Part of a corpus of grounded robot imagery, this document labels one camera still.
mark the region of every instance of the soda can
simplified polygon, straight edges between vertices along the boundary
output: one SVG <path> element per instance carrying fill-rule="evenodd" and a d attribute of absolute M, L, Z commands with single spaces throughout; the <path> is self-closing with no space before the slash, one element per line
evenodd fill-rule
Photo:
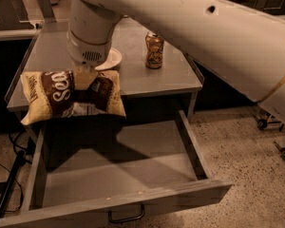
<path fill-rule="evenodd" d="M 156 69 L 162 66 L 162 52 L 164 40 L 152 31 L 147 32 L 145 36 L 147 54 L 145 66 Z"/>

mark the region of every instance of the speckled floor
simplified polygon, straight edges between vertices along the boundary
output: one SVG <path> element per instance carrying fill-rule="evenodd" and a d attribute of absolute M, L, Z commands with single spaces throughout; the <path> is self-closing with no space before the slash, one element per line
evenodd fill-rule
<path fill-rule="evenodd" d="M 279 125 L 259 130 L 254 118 L 258 111 L 256 106 L 245 106 L 199 111 L 194 115 L 192 131 L 209 169 L 217 179 L 234 183 L 221 203 L 117 227 L 285 227 L 285 161 L 273 144 L 277 141 L 285 145 L 285 127 L 281 132 Z M 25 145 L 27 140 L 24 135 L 19 141 Z M 0 162 L 11 168 L 14 157 L 8 136 L 0 135 Z M 26 164 L 18 177 L 24 188 L 28 172 Z M 0 167 L 0 181 L 7 174 Z M 17 207 L 19 195 L 15 186 L 8 209 Z"/>

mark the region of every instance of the white robotic arm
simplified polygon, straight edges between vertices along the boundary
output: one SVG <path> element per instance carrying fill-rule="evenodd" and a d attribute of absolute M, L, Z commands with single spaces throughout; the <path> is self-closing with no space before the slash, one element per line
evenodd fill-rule
<path fill-rule="evenodd" d="M 73 0 L 68 46 L 101 64 L 126 14 L 285 123 L 285 21 L 226 0 Z"/>

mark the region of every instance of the drawer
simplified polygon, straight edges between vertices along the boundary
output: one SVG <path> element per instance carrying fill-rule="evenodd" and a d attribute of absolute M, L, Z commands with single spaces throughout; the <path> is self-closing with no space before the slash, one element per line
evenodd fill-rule
<path fill-rule="evenodd" d="M 220 202 L 232 183 L 209 175 L 176 109 L 44 123 L 22 211 L 0 227 L 104 227 Z"/>

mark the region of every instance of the drawer handle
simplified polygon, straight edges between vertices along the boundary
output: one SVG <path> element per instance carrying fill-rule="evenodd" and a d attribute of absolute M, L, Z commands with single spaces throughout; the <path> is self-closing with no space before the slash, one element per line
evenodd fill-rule
<path fill-rule="evenodd" d="M 141 213 L 136 217 L 122 218 L 122 219 L 114 220 L 112 218 L 112 211 L 108 212 L 108 220 L 113 224 L 120 224 L 120 223 L 125 223 L 125 222 L 129 222 L 129 221 L 133 221 L 133 220 L 138 220 L 138 219 L 141 219 L 143 216 L 144 216 L 144 205 L 143 204 L 141 205 Z"/>

